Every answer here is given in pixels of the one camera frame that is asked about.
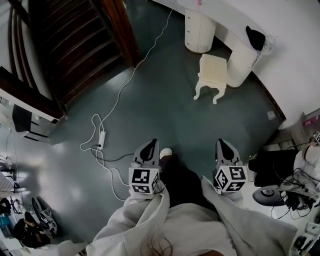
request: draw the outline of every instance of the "black pants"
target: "black pants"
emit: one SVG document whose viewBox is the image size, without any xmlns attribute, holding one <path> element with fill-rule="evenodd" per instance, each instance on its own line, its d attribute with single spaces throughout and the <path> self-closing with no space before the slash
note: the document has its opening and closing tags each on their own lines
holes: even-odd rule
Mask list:
<svg viewBox="0 0 320 256">
<path fill-rule="evenodd" d="M 257 173 L 254 185 L 256 187 L 279 186 L 284 179 L 294 173 L 294 163 L 298 152 L 298 150 L 259 152 L 256 159 L 248 163 L 249 170 Z"/>
<path fill-rule="evenodd" d="M 204 197 L 198 175 L 180 162 L 177 155 L 164 156 L 159 164 L 161 166 L 160 180 L 165 184 L 170 195 L 170 208 L 192 203 L 217 212 L 216 208 Z"/>
</svg>

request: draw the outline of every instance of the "gray floor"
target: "gray floor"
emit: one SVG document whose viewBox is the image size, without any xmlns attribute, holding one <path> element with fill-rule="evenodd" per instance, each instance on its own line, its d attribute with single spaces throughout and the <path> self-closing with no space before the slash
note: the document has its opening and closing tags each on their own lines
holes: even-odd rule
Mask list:
<svg viewBox="0 0 320 256">
<path fill-rule="evenodd" d="M 166 24 L 169 11 L 147 1 L 127 2 L 133 31 L 145 55 Z M 211 54 L 229 58 L 218 42 Z M 157 138 L 160 147 L 172 148 L 199 176 L 211 178 L 218 138 L 237 147 L 244 161 L 266 142 L 281 121 L 278 117 L 268 119 L 267 112 L 274 110 L 273 106 L 255 81 L 247 79 L 237 89 L 228 87 L 217 105 L 212 104 L 212 91 L 206 88 L 193 100 L 200 57 L 186 50 L 184 18 L 173 13 L 157 47 L 137 69 L 118 107 L 104 122 L 106 158 L 132 153 Z M 79 99 L 68 112 L 69 119 L 50 136 L 50 143 L 15 138 L 21 185 L 26 188 L 24 201 L 41 197 L 62 227 L 63 238 L 92 241 L 123 204 L 113 195 L 109 173 L 79 146 L 93 132 L 92 115 L 109 113 L 131 74 L 126 70 Z M 5 145 L 5 134 L 2 138 Z M 95 136 L 88 146 L 97 142 Z M 12 135 L 8 151 L 15 162 Z M 127 182 L 130 162 L 127 157 L 108 166 L 118 168 Z M 116 175 L 114 179 L 118 196 L 125 199 L 127 187 Z"/>
</svg>

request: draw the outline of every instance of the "cable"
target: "cable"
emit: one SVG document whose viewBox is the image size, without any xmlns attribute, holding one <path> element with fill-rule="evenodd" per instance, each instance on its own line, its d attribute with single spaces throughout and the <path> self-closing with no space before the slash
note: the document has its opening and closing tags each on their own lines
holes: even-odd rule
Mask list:
<svg viewBox="0 0 320 256">
<path fill-rule="evenodd" d="M 251 68 L 253 68 L 255 66 L 255 64 L 257 63 L 257 61 L 259 60 L 260 55 L 261 55 L 261 51 L 260 50 L 257 50 L 256 52 L 257 52 L 257 56 L 255 57 L 252 65 L 251 65 Z"/>
<path fill-rule="evenodd" d="M 272 216 L 272 211 L 273 211 L 274 208 L 275 208 L 275 207 L 273 206 L 272 209 L 271 209 L 271 218 L 272 218 L 272 219 L 274 219 L 274 217 Z M 289 210 L 288 210 L 284 215 L 282 215 L 282 216 L 279 217 L 279 218 L 276 218 L 276 220 L 280 220 L 281 218 L 283 218 L 284 216 L 286 216 L 286 215 L 289 213 L 289 211 L 290 211 L 290 208 L 289 208 Z"/>
<path fill-rule="evenodd" d="M 301 146 L 301 145 L 304 145 L 304 144 L 308 144 L 308 143 L 310 143 L 310 142 L 311 142 L 311 141 L 309 140 L 308 142 L 305 142 L 305 143 L 292 145 L 292 146 L 288 147 L 286 150 L 288 150 L 288 149 L 290 149 L 290 148 L 292 148 L 292 147 L 298 147 L 298 146 Z"/>
<path fill-rule="evenodd" d="M 318 179 L 316 179 L 316 178 L 314 178 L 314 177 L 312 177 L 312 176 L 310 176 L 308 173 L 306 173 L 304 170 L 302 170 L 301 168 L 296 168 L 296 169 L 294 169 L 294 171 L 293 171 L 293 173 L 295 173 L 295 171 L 296 170 L 300 170 L 301 172 L 303 172 L 304 174 L 306 174 L 309 178 L 311 178 L 311 179 L 313 179 L 314 181 L 316 181 L 316 182 L 319 182 L 320 183 L 320 180 L 318 180 Z"/>
<path fill-rule="evenodd" d="M 6 144 L 6 146 L 5 146 L 6 157 L 4 157 L 3 155 L 0 155 L 0 157 L 3 158 L 4 160 L 8 159 L 8 140 L 9 140 L 10 133 L 11 133 L 11 128 L 9 128 L 9 133 L 8 133 L 8 136 L 6 137 L 6 143 L 5 143 Z"/>
<path fill-rule="evenodd" d="M 118 102 L 119 102 L 119 99 L 120 99 L 120 94 L 121 94 L 122 90 L 130 83 L 130 81 L 132 80 L 132 78 L 133 78 L 134 75 L 135 75 L 135 72 L 136 72 L 137 68 L 140 66 L 141 63 L 143 63 L 143 62 L 146 60 L 146 58 L 149 56 L 150 51 L 151 51 L 153 48 L 156 47 L 156 45 L 157 45 L 157 40 L 163 35 L 165 29 L 168 27 L 169 18 L 170 18 L 170 16 L 171 16 L 171 13 L 172 13 L 172 12 L 173 12 L 173 9 L 171 9 L 171 11 L 170 11 L 170 13 L 169 13 L 169 16 L 168 16 L 168 18 L 167 18 L 167 20 L 166 20 L 166 25 L 165 25 L 165 27 L 162 29 L 161 34 L 155 39 L 154 45 L 149 49 L 149 51 L 148 51 L 148 53 L 146 54 L 146 56 L 144 57 L 144 59 L 135 67 L 135 69 L 133 70 L 132 76 L 131 76 L 131 78 L 129 79 L 129 81 L 120 89 L 120 91 L 119 91 L 119 93 L 118 93 L 118 97 L 117 97 L 116 103 L 114 104 L 114 106 L 113 106 L 112 110 L 110 111 L 110 113 L 102 120 L 101 125 L 102 125 L 102 123 L 104 122 L 104 120 L 106 120 L 106 119 L 112 114 L 112 112 L 115 110 L 116 106 L 118 105 Z"/>
<path fill-rule="evenodd" d="M 156 193 L 153 193 L 154 195 L 156 195 L 156 194 L 160 194 L 162 191 L 164 191 L 165 190 L 165 188 L 166 188 L 166 186 L 164 186 L 164 188 L 163 189 L 161 189 L 159 192 L 156 192 Z"/>
<path fill-rule="evenodd" d="M 91 149 L 91 153 L 93 154 L 94 157 L 96 157 L 95 154 L 94 154 L 94 152 L 93 152 L 93 150 L 96 151 L 96 149 L 93 148 L 94 146 L 99 147 L 99 145 L 98 145 L 98 144 L 95 144 L 95 145 L 93 145 L 93 146 L 90 148 L 90 149 Z M 116 161 L 119 161 L 120 159 L 122 159 L 122 158 L 124 158 L 124 157 L 133 156 L 133 155 L 134 155 L 134 153 L 124 154 L 123 156 L 120 156 L 119 158 L 117 158 L 117 159 L 115 159 L 115 160 L 106 160 L 106 159 L 102 159 L 102 158 L 99 158 L 99 157 L 97 157 L 97 159 L 99 159 L 99 160 L 101 160 L 101 161 L 105 161 L 105 162 L 116 162 Z"/>
<path fill-rule="evenodd" d="M 283 180 L 283 181 L 285 181 L 285 182 L 287 182 L 287 183 L 289 183 L 289 184 L 291 184 L 291 185 L 298 185 L 298 186 L 300 186 L 301 188 L 303 188 L 304 187 L 304 185 L 303 184 L 299 184 L 299 183 L 292 183 L 292 182 L 290 182 L 290 181 L 288 181 L 287 179 L 283 179 L 283 178 L 281 178 L 281 177 L 279 177 L 279 175 L 277 174 L 277 172 L 276 172 L 276 169 L 275 169 L 275 165 L 274 165 L 275 163 L 273 162 L 272 163 L 272 168 L 273 168 L 273 170 L 274 170 L 274 173 L 275 173 L 275 175 L 279 178 L 279 179 L 281 179 L 281 180 Z"/>
<path fill-rule="evenodd" d="M 294 217 L 292 217 L 292 214 L 291 214 L 291 211 L 290 211 L 290 216 L 291 216 L 291 218 L 292 218 L 293 220 L 299 220 L 299 219 L 301 219 L 301 218 L 303 218 L 303 217 L 306 217 L 306 216 L 311 212 L 311 209 L 309 210 L 309 212 L 308 212 L 307 214 L 305 214 L 305 215 L 303 215 L 303 216 L 300 215 L 300 213 L 299 213 L 298 210 L 296 210 L 296 211 L 297 211 L 297 213 L 298 213 L 298 215 L 299 215 L 300 217 L 299 217 L 299 218 L 294 218 Z"/>
<path fill-rule="evenodd" d="M 168 16 L 168 18 L 167 18 L 167 20 L 166 20 L 166 25 L 165 25 L 165 27 L 162 29 L 161 34 L 155 39 L 154 45 L 149 49 L 149 51 L 147 52 L 145 58 L 134 68 L 134 70 L 133 70 L 133 72 L 132 72 L 132 76 L 131 76 L 131 78 L 129 79 L 129 81 L 128 81 L 124 86 L 122 86 L 122 88 L 120 89 L 120 91 L 119 91 L 119 93 L 118 93 L 118 96 L 117 96 L 117 99 L 116 99 L 116 102 L 115 102 L 113 108 L 111 109 L 111 111 L 109 112 L 109 114 L 107 114 L 103 120 L 101 120 L 99 114 L 97 114 L 97 113 L 92 116 L 92 118 L 91 118 L 91 123 L 92 123 L 93 126 L 94 126 L 94 131 L 93 131 L 93 133 L 92 133 L 92 136 L 90 137 L 90 139 L 89 139 L 88 141 L 86 141 L 86 142 L 84 142 L 84 143 L 82 143 L 82 144 L 80 145 L 80 149 L 81 149 L 82 151 L 88 151 L 88 150 L 91 150 L 91 152 L 92 152 L 92 150 L 95 151 L 96 161 L 97 161 L 97 162 L 99 163 L 99 165 L 101 165 L 104 169 L 106 169 L 106 170 L 109 171 L 110 176 L 111 176 L 111 188 L 112 188 L 113 194 L 114 194 L 114 196 L 115 196 L 117 199 L 119 199 L 120 201 L 125 201 L 125 200 L 119 198 L 119 197 L 116 195 L 116 193 L 115 193 L 113 173 L 112 173 L 111 170 L 116 170 L 116 172 L 117 172 L 117 174 L 118 174 L 118 176 L 119 176 L 119 179 L 120 179 L 120 181 L 121 181 L 122 184 L 124 184 L 125 186 L 129 186 L 129 185 L 128 185 L 128 184 L 125 184 L 125 183 L 122 181 L 122 178 L 121 178 L 121 175 L 120 175 L 118 169 L 106 167 L 106 166 L 105 166 L 105 162 L 118 161 L 118 160 L 120 160 L 121 158 L 123 158 L 123 157 L 125 157 L 125 156 L 128 156 L 128 155 L 130 155 L 130 154 L 124 155 L 124 156 L 122 156 L 121 158 L 119 158 L 119 159 L 117 159 L 117 160 L 108 161 L 108 160 L 104 160 L 104 155 L 103 155 L 103 153 L 102 153 L 100 150 L 94 149 L 94 148 L 92 148 L 92 147 L 87 148 L 87 149 L 83 149 L 82 146 L 85 145 L 85 144 L 87 144 L 87 143 L 89 143 L 89 142 L 93 139 L 93 137 L 94 137 L 94 135 L 95 135 L 95 133 L 96 133 L 97 127 L 96 127 L 96 125 L 95 125 L 95 123 L 94 123 L 94 117 L 95 117 L 95 116 L 98 116 L 98 118 L 99 118 L 99 120 L 100 120 L 99 135 L 101 134 L 101 131 L 105 132 L 105 128 L 104 128 L 103 122 L 113 113 L 113 111 L 114 111 L 115 108 L 117 107 L 117 105 L 118 105 L 118 103 L 119 103 L 119 99 L 120 99 L 120 94 L 121 94 L 121 92 L 122 92 L 123 89 L 131 82 L 131 80 L 134 78 L 134 75 L 135 75 L 135 73 L 136 73 L 137 68 L 140 66 L 141 63 L 143 63 L 143 62 L 147 59 L 147 57 L 149 56 L 149 53 L 151 52 L 151 50 L 156 47 L 158 39 L 163 35 L 165 29 L 168 27 L 169 18 L 170 18 L 170 16 L 171 16 L 172 12 L 173 12 L 173 9 L 171 9 L 171 11 L 170 11 L 170 13 L 169 13 L 169 16 Z M 98 156 L 97 156 L 98 153 L 101 154 L 102 158 L 98 158 Z"/>
</svg>

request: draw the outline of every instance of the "white cable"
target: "white cable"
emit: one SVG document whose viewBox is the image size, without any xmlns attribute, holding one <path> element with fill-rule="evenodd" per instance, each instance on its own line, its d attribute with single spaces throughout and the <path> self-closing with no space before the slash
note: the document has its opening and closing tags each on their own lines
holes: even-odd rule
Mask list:
<svg viewBox="0 0 320 256">
<path fill-rule="evenodd" d="M 17 182 L 20 185 L 20 177 L 19 177 L 19 168 L 18 168 L 18 160 L 17 160 L 17 150 L 16 150 L 16 136 L 15 136 L 15 131 L 13 131 L 13 149 L 14 149 L 14 154 L 15 154 L 15 167 L 16 167 L 16 178 L 17 178 Z M 20 193 L 21 193 L 21 201 L 22 201 L 22 205 L 24 204 L 24 196 L 23 193 L 21 191 L 21 189 L 19 188 Z"/>
<path fill-rule="evenodd" d="M 148 57 L 150 51 L 151 51 L 153 48 L 156 47 L 156 45 L 157 45 L 157 40 L 163 35 L 165 29 L 168 27 L 169 18 L 170 18 L 170 15 L 171 15 L 172 12 L 173 12 L 173 9 L 171 9 L 171 11 L 170 11 L 170 13 L 169 13 L 169 16 L 168 16 L 168 18 L 167 18 L 167 20 L 166 20 L 166 25 L 165 25 L 165 27 L 162 29 L 161 34 L 155 39 L 154 45 L 150 48 L 150 50 L 148 51 L 148 53 L 146 54 L 146 56 L 144 57 L 144 59 L 135 67 L 135 69 L 133 70 L 132 76 L 131 76 L 131 78 L 129 79 L 129 81 L 128 81 L 124 86 L 122 86 L 122 88 L 120 89 L 120 91 L 119 91 L 119 93 L 118 93 L 118 97 L 117 97 L 117 99 L 116 99 L 116 103 L 114 104 L 114 106 L 113 106 L 113 108 L 111 109 L 110 113 L 102 120 L 101 125 L 102 125 L 102 123 L 104 122 L 104 120 L 106 120 L 106 118 L 109 117 L 109 116 L 112 114 L 112 112 L 115 110 L 116 106 L 118 105 L 118 102 L 119 102 L 119 99 L 120 99 L 120 94 L 121 94 L 122 90 L 131 82 L 132 78 L 134 78 L 134 75 L 135 75 L 135 72 L 136 72 L 137 68 L 140 66 L 141 63 L 143 63 L 143 62 L 146 60 L 146 58 Z"/>
<path fill-rule="evenodd" d="M 87 148 L 87 149 L 83 149 L 82 146 L 83 146 L 84 144 L 89 143 L 89 142 L 92 140 L 92 138 L 94 137 L 95 133 L 96 133 L 97 127 L 96 127 L 96 125 L 95 125 L 95 123 L 94 123 L 94 117 L 95 117 L 95 116 L 98 116 L 98 118 L 99 118 L 99 120 L 100 120 L 99 134 L 101 133 L 101 126 L 102 126 L 103 132 L 105 131 L 105 128 L 104 128 L 104 125 L 103 125 L 103 123 L 102 123 L 102 121 L 101 121 L 100 115 L 99 115 L 99 114 L 94 114 L 94 115 L 91 117 L 91 123 L 92 123 L 93 126 L 94 126 L 94 131 L 93 131 L 93 133 L 92 133 L 91 138 L 90 138 L 88 141 L 86 141 L 86 142 L 84 142 L 84 143 L 82 143 L 82 144 L 80 145 L 80 149 L 81 149 L 82 151 L 91 150 L 91 147 L 89 147 L 89 148 Z"/>
<path fill-rule="evenodd" d="M 100 150 L 94 149 L 94 148 L 92 148 L 92 147 L 89 147 L 89 148 L 87 148 L 87 149 L 83 149 L 82 146 L 85 145 L 85 144 L 87 144 L 87 143 L 89 143 L 89 142 L 93 139 L 93 137 L 94 137 L 94 135 L 95 135 L 95 133 L 96 133 L 97 127 L 96 127 L 96 125 L 95 125 L 95 123 L 94 123 L 94 117 L 95 117 L 95 116 L 98 116 L 98 118 L 99 118 L 99 120 L 100 120 L 99 134 L 101 133 L 101 127 L 102 127 L 102 131 L 103 131 L 103 132 L 105 131 L 105 128 L 104 128 L 104 125 L 103 125 L 104 120 L 106 120 L 106 119 L 113 113 L 113 111 L 115 110 L 115 108 L 117 107 L 117 105 L 118 105 L 118 103 L 119 103 L 119 99 L 120 99 L 120 94 L 121 94 L 121 92 L 122 92 L 123 89 L 131 82 L 131 80 L 134 78 L 134 75 L 135 75 L 135 73 L 136 73 L 137 68 L 140 66 L 141 63 L 143 63 L 143 62 L 147 59 L 147 57 L 149 56 L 149 53 L 151 52 L 151 50 L 156 47 L 156 45 L 157 45 L 157 40 L 163 35 L 165 29 L 168 27 L 169 18 L 170 18 L 170 16 L 171 16 L 171 13 L 172 13 L 172 12 L 173 12 L 173 9 L 171 9 L 171 11 L 170 11 L 170 13 L 169 13 L 169 16 L 168 16 L 168 18 L 167 18 L 167 20 L 166 20 L 166 25 L 165 25 L 165 27 L 162 29 L 161 34 L 155 39 L 154 45 L 149 49 L 149 51 L 147 52 L 147 54 L 146 54 L 146 56 L 144 57 L 144 59 L 135 67 L 135 69 L 133 70 L 132 76 L 131 76 L 131 78 L 129 79 L 129 81 L 128 81 L 124 86 L 122 86 L 122 88 L 120 89 L 120 91 L 119 91 L 119 93 L 118 93 L 118 96 L 117 96 L 117 99 L 116 99 L 116 102 L 115 102 L 113 108 L 111 109 L 110 113 L 107 114 L 103 120 L 101 120 L 100 115 L 97 114 L 97 113 L 92 116 L 92 118 L 91 118 L 91 123 L 92 123 L 93 126 L 94 126 L 94 131 L 93 131 L 93 133 L 92 133 L 92 136 L 91 136 L 91 138 L 90 138 L 88 141 L 86 141 L 86 142 L 84 142 L 84 143 L 82 143 L 82 144 L 80 145 L 80 149 L 81 149 L 82 151 L 88 151 L 88 150 L 94 150 L 94 151 L 95 151 L 96 161 L 97 161 L 97 162 L 99 163 L 99 165 L 101 165 L 104 169 L 106 169 L 106 170 L 109 171 L 110 176 L 111 176 L 111 188 L 112 188 L 113 194 L 114 194 L 114 196 L 115 196 L 117 199 L 119 199 L 120 201 L 125 201 L 125 200 L 119 198 L 119 197 L 117 196 L 116 192 L 115 192 L 115 189 L 114 189 L 114 178 L 113 178 L 113 172 L 112 172 L 112 170 L 115 170 L 115 171 L 116 171 L 116 173 L 117 173 L 117 175 L 119 176 L 119 179 L 120 179 L 120 181 L 121 181 L 121 183 L 122 183 L 123 185 L 128 186 L 128 187 L 129 187 L 129 185 L 123 182 L 119 170 L 116 169 L 116 168 L 108 168 L 108 167 L 105 166 L 104 154 L 103 154 Z M 99 161 L 99 159 L 98 159 L 98 157 L 97 157 L 98 152 L 99 152 L 99 153 L 101 154 L 101 156 L 102 156 L 102 163 L 100 163 L 100 161 Z"/>
<path fill-rule="evenodd" d="M 279 179 L 281 179 L 281 180 L 283 180 L 284 182 L 286 182 L 286 183 L 289 183 L 289 184 L 291 184 L 292 186 L 302 186 L 303 184 L 301 184 L 301 182 L 300 182 L 300 184 L 293 184 L 293 183 L 291 183 L 290 181 L 288 181 L 287 179 L 283 179 L 283 178 L 281 178 L 281 177 L 279 177 L 279 175 L 277 174 L 277 172 L 276 172 L 276 169 L 275 169 L 275 163 L 273 162 L 272 163 L 272 168 L 273 168 L 273 170 L 274 170 L 274 173 L 275 173 L 275 175 L 279 178 Z"/>
</svg>

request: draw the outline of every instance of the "white stool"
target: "white stool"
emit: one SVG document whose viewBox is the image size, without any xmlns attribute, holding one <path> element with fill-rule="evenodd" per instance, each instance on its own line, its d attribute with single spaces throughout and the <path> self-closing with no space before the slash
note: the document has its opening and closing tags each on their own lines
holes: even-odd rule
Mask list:
<svg viewBox="0 0 320 256">
<path fill-rule="evenodd" d="M 217 104 L 217 99 L 225 94 L 227 88 L 227 60 L 203 54 L 200 59 L 200 72 L 198 76 L 199 81 L 195 87 L 196 95 L 193 99 L 197 100 L 199 98 L 201 87 L 208 86 L 219 90 L 219 93 L 213 98 L 213 104 Z"/>
</svg>

